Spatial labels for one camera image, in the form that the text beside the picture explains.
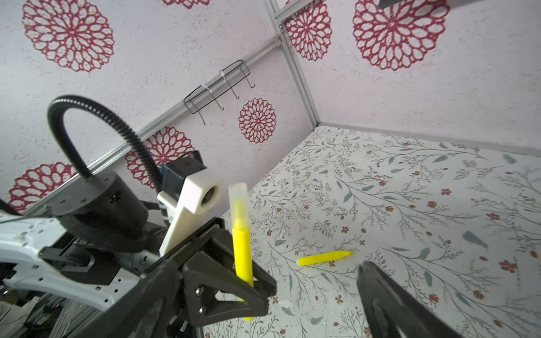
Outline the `yellow highlighter pen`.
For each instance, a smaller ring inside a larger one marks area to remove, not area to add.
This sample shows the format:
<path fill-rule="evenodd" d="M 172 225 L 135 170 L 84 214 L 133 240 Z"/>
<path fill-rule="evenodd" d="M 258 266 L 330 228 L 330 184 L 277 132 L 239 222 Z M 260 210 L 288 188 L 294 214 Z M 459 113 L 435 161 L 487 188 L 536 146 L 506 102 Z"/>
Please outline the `yellow highlighter pen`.
<path fill-rule="evenodd" d="M 353 256 L 353 251 L 336 251 L 329 253 L 320 253 L 312 256 L 305 256 L 297 259 L 297 265 L 300 267 L 313 266 L 320 263 L 328 263 L 331 261 L 338 261 L 349 256 Z"/>
<path fill-rule="evenodd" d="M 248 231 L 237 231 L 232 229 L 232 241 L 236 275 L 250 287 L 253 287 L 254 276 L 252 269 L 250 229 L 248 229 Z"/>

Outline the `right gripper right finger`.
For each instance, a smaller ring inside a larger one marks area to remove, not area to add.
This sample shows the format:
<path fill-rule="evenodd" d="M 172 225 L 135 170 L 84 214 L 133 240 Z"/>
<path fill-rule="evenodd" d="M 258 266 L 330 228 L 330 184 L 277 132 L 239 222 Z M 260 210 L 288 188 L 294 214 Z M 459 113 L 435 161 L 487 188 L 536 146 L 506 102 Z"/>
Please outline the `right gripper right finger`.
<path fill-rule="evenodd" d="M 373 337 L 460 337 L 375 263 L 358 267 L 357 287 Z"/>

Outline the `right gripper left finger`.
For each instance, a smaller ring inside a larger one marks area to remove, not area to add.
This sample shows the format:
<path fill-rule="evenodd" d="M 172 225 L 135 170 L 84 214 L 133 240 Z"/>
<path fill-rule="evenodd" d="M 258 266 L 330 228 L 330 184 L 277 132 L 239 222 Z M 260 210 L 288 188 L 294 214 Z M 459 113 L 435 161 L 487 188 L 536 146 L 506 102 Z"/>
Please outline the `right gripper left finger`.
<path fill-rule="evenodd" d="M 178 268 L 165 262 L 75 337 L 165 337 L 179 287 Z"/>

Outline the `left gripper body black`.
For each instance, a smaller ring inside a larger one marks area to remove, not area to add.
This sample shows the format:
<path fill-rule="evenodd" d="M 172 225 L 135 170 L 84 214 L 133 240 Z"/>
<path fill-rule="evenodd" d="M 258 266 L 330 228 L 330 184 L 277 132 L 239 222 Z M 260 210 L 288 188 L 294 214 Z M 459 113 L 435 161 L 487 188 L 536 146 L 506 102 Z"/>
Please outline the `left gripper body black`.
<path fill-rule="evenodd" d="M 173 266 L 176 289 L 166 297 L 169 325 L 212 325 L 225 320 L 225 302 L 216 298 L 225 286 L 225 221 L 212 218 L 183 240 L 171 253 L 145 268 L 153 273 L 161 264 Z"/>

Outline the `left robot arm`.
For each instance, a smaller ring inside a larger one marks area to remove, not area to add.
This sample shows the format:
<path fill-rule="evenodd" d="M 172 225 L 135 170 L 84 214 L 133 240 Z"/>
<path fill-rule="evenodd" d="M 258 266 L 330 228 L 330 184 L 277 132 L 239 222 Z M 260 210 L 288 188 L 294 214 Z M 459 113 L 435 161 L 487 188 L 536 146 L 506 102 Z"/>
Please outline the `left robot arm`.
<path fill-rule="evenodd" d="M 166 174 L 164 227 L 117 174 L 95 175 L 55 198 L 48 218 L 1 217 L 1 284 L 100 310 L 90 328 L 102 336 L 266 315 L 276 280 L 256 264 L 242 280 L 231 233 L 206 217 L 221 194 L 208 168 Z"/>

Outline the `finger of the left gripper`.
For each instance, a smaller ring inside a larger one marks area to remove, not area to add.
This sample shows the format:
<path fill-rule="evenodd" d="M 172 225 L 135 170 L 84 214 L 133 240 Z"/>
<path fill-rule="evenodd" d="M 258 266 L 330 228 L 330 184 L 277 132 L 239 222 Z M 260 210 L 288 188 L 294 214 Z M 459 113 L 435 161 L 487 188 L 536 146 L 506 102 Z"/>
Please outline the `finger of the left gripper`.
<path fill-rule="evenodd" d="M 189 322 L 203 327 L 234 318 L 255 318 L 269 312 L 269 274 L 252 263 L 254 284 L 241 280 L 232 264 L 223 265 L 204 252 L 181 270 Z"/>
<path fill-rule="evenodd" d="M 218 266 L 211 268 L 211 286 L 235 296 L 276 296 L 277 282 L 256 261 L 252 260 L 254 286 L 242 280 L 232 268 L 234 264 L 232 235 L 224 229 L 214 230 L 212 244 L 216 247 Z"/>

